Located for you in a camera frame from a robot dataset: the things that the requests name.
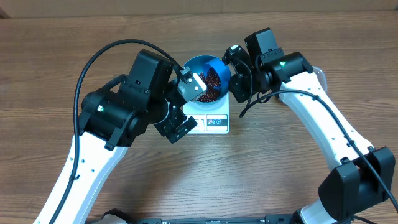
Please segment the blue plastic measuring scoop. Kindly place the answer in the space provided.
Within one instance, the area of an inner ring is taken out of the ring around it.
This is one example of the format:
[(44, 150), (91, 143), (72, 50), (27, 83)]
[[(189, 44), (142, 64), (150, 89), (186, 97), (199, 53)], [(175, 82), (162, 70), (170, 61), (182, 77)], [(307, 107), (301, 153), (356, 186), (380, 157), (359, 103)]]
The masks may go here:
[(210, 72), (220, 79), (220, 84), (215, 86), (215, 89), (221, 90), (221, 92), (228, 91), (228, 83), (231, 79), (229, 67), (222, 60), (214, 58), (203, 65), (203, 74), (206, 80), (209, 80)]

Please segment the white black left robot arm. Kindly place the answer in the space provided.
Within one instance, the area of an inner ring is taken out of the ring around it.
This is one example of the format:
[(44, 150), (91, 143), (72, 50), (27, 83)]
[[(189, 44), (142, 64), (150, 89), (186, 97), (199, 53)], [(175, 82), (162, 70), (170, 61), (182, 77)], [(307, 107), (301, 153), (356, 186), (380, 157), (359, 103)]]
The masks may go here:
[(181, 107), (207, 91), (189, 67), (141, 50), (128, 75), (87, 94), (68, 159), (36, 223), (84, 223), (106, 179), (136, 137), (153, 124), (170, 143), (197, 122)]

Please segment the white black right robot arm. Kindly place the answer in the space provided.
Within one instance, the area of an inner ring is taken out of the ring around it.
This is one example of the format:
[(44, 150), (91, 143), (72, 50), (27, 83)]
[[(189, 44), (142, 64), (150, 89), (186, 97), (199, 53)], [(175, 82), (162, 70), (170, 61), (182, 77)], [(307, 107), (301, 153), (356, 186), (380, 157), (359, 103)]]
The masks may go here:
[(266, 223), (351, 223), (386, 200), (396, 160), (388, 147), (376, 149), (341, 114), (321, 86), (314, 67), (300, 53), (285, 54), (270, 28), (229, 47), (223, 63), (234, 68), (228, 85), (246, 108), (273, 96), (287, 105), (318, 144), (330, 173), (317, 201), (290, 215), (266, 215)]

